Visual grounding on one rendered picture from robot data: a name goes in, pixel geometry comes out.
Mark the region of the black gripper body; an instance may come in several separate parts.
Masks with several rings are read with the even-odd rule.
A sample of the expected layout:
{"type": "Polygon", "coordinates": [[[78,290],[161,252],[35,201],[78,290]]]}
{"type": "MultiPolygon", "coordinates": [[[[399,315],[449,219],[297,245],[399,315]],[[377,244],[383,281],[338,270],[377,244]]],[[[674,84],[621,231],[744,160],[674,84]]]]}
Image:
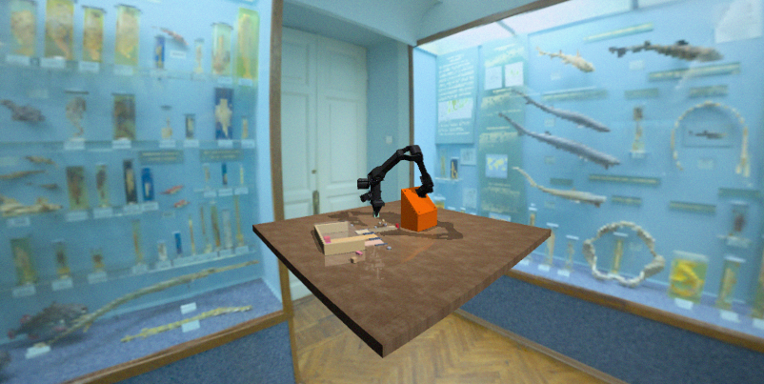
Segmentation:
{"type": "Polygon", "coordinates": [[[378,189],[378,190],[370,189],[370,192],[372,193],[371,203],[374,207],[385,206],[385,202],[383,202],[381,198],[381,189],[378,189]]]}

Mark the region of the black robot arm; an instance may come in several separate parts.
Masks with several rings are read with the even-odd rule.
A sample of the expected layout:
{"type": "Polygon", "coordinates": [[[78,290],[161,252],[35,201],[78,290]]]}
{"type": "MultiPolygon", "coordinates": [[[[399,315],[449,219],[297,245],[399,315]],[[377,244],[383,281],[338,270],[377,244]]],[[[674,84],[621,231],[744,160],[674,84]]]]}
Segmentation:
{"type": "MultiPolygon", "coordinates": [[[[434,184],[432,177],[427,172],[423,162],[424,157],[419,145],[410,145],[403,149],[397,150],[396,153],[392,155],[384,164],[372,169],[372,171],[367,174],[368,178],[358,178],[357,189],[368,189],[369,186],[371,186],[371,189],[373,190],[381,189],[381,181],[384,181],[386,173],[401,160],[414,161],[417,163],[418,168],[422,174],[422,176],[419,176],[422,185],[419,187],[419,189],[415,189],[415,191],[419,198],[427,198],[426,195],[428,193],[433,193],[434,184]],[[404,154],[405,152],[411,152],[411,155],[404,154]]],[[[365,202],[369,199],[372,200],[372,193],[370,191],[364,193],[360,195],[360,199],[362,202],[365,202]]]]}

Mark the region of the beige strip with blue lines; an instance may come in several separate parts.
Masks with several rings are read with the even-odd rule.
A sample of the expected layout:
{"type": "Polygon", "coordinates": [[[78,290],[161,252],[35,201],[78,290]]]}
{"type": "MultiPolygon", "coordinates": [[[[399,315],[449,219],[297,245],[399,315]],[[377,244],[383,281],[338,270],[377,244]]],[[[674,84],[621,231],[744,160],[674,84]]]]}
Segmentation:
{"type": "Polygon", "coordinates": [[[380,228],[359,230],[359,232],[361,234],[363,234],[363,232],[383,232],[383,231],[396,230],[396,229],[398,229],[398,228],[395,227],[395,226],[388,226],[388,227],[380,227],[380,228]]]}

